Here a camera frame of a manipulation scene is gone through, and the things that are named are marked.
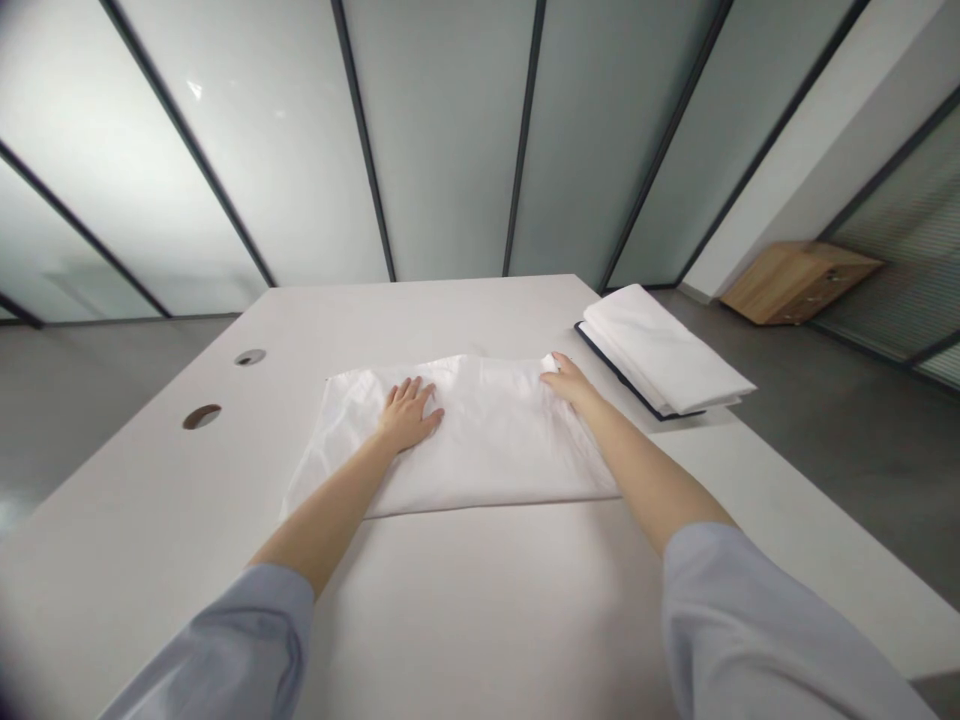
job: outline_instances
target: forearm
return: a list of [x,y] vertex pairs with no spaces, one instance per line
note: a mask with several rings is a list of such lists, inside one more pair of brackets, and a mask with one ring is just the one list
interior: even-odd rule
[[250,564],[295,570],[320,597],[395,456],[378,436],[367,440],[277,529]]
[[654,445],[619,410],[591,393],[575,405],[593,432],[633,516],[658,554],[685,525],[736,525],[706,488]]

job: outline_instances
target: white sheet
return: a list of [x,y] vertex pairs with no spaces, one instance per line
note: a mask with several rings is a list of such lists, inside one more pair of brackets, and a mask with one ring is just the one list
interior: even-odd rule
[[611,293],[583,317],[620,372],[645,397],[645,386],[655,391],[654,407],[662,400],[673,412],[695,412],[757,389],[639,285]]
[[425,413],[443,407],[443,422],[433,437],[397,457],[367,517],[618,497],[573,408],[540,381],[540,373],[555,369],[549,355],[521,361],[457,355],[329,378],[281,518],[374,431],[390,388],[417,375],[436,383]]

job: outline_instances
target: light blue sleeve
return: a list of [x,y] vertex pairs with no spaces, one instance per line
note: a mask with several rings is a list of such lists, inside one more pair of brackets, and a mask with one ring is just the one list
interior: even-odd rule
[[101,718],[289,718],[306,669],[313,600],[293,570],[248,568]]
[[869,640],[736,528],[671,538],[663,634],[684,720],[936,720]]

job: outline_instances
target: table surface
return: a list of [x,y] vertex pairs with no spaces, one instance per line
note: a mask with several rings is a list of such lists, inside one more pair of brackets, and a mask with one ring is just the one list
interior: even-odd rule
[[[572,275],[266,293],[0,545],[0,651],[32,716],[96,715],[233,579],[324,378],[459,353],[568,353],[904,675],[960,668],[960,615],[729,411],[658,423],[619,385],[572,329],[596,299]],[[660,592],[619,500],[367,521],[318,603],[298,717],[675,717]]]

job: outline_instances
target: frosted glass panel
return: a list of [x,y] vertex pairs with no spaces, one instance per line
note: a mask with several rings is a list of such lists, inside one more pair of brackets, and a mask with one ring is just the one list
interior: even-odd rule
[[45,322],[156,317],[116,270],[0,161],[0,291]]
[[550,0],[511,275],[600,282],[717,4]]
[[345,5],[397,278],[499,275],[534,0]]
[[98,2],[5,2],[0,68],[0,137],[171,312],[264,290]]
[[828,240],[887,264],[814,323],[898,360],[960,328],[960,109]]
[[387,277],[328,0],[125,0],[280,285]]
[[920,372],[960,390],[960,345],[934,355],[918,368]]
[[660,284],[684,265],[851,0],[737,0],[610,281]]

